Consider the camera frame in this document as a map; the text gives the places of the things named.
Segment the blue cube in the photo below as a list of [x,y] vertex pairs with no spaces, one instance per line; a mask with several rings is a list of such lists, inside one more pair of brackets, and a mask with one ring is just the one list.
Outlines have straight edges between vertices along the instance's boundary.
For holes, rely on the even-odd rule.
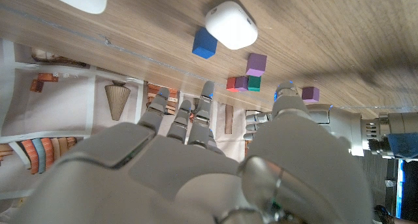
[[205,27],[196,32],[195,42],[193,42],[192,53],[208,59],[215,55],[217,39],[209,34]]

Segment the wooden table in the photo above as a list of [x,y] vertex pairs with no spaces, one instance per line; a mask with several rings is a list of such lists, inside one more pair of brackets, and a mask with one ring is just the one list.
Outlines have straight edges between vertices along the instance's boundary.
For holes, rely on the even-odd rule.
[[[108,0],[100,15],[58,0],[0,0],[0,37],[149,82],[270,110],[276,86],[293,80],[329,103],[374,118],[418,108],[418,0],[235,0],[251,14],[257,41],[218,43],[208,60],[191,53],[204,15],[225,0]],[[261,92],[230,93],[251,52],[268,56]]]

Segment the blue cloth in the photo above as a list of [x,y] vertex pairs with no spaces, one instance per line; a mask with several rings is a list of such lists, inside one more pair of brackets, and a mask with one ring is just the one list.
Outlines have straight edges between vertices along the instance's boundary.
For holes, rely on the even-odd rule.
[[216,53],[217,39],[209,34],[206,28],[202,27],[196,32],[195,41],[193,42],[192,53],[208,59]]
[[396,158],[418,159],[418,133],[398,133],[387,136]]
[[45,154],[44,145],[42,145],[42,142],[40,141],[40,138],[32,139],[32,143],[35,146],[35,149],[36,149],[36,151],[38,153],[38,157],[39,157],[38,172],[43,173],[43,172],[45,172],[45,168],[46,168],[46,154]]

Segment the purple cube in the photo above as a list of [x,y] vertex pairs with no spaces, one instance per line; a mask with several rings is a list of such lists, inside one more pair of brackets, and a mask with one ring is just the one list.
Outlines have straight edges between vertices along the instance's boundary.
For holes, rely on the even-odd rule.
[[319,102],[319,89],[315,87],[306,87],[302,89],[302,100],[305,103]]
[[266,71],[267,56],[250,54],[247,62],[247,75],[260,77]]
[[236,77],[235,89],[237,89],[238,91],[248,91],[248,77]]

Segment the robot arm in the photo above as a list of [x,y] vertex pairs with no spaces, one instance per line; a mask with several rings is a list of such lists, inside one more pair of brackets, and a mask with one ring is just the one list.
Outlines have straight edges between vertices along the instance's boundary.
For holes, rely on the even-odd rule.
[[[414,159],[418,156],[418,113],[380,114],[379,118],[362,119],[360,113],[352,113],[329,104],[307,106],[312,120],[337,137],[352,155],[364,156],[363,150],[371,150],[385,158]],[[271,113],[247,116],[249,131],[256,131],[261,124],[271,120]],[[252,140],[254,133],[244,139]]]
[[187,144],[188,102],[157,135],[162,89],[137,125],[106,129],[56,161],[12,223],[371,222],[362,169],[312,121],[292,84],[277,88],[271,120],[240,164],[208,128],[213,90],[205,84]]

